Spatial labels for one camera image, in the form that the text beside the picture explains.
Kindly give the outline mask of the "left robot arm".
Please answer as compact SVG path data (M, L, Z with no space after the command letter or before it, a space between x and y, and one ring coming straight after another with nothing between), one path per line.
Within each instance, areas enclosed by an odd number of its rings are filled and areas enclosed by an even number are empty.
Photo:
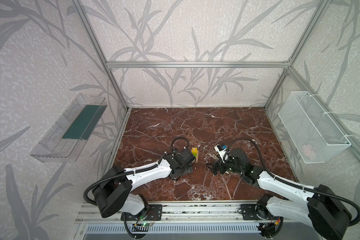
M148 214L149 204L142 195L134 195L132 191L159 179L177 180L192 172L195 161L194 154L183 149L164 153L158 161L136 168L114 166L84 190L83 198L98 207L102 218L117 212L144 217Z

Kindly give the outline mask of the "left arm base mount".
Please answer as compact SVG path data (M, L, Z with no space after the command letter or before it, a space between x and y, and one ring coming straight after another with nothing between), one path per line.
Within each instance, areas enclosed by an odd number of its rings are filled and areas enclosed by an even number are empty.
M163 205L149 204L137 215L130 213L124 213L121 216L121 220L124 221L160 221L163 213Z

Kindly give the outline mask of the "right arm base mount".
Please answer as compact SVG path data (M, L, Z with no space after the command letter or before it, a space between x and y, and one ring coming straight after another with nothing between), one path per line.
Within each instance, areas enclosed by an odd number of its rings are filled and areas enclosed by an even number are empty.
M276 222L280 218L271 215L265 207L258 207L257 204L241 204L237 212L245 221Z

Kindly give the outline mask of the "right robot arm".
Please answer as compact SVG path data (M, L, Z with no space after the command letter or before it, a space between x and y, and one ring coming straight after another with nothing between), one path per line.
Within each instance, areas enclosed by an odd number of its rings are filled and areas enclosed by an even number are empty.
M241 149L215 146L218 161L208 164L214 175L234 173L256 188L274 193L258 200L255 211L259 218L283 217L312 227L326 240L341 240L348 227L360 222L360 207L337 196L327 186L306 186L287 180L252 165Z

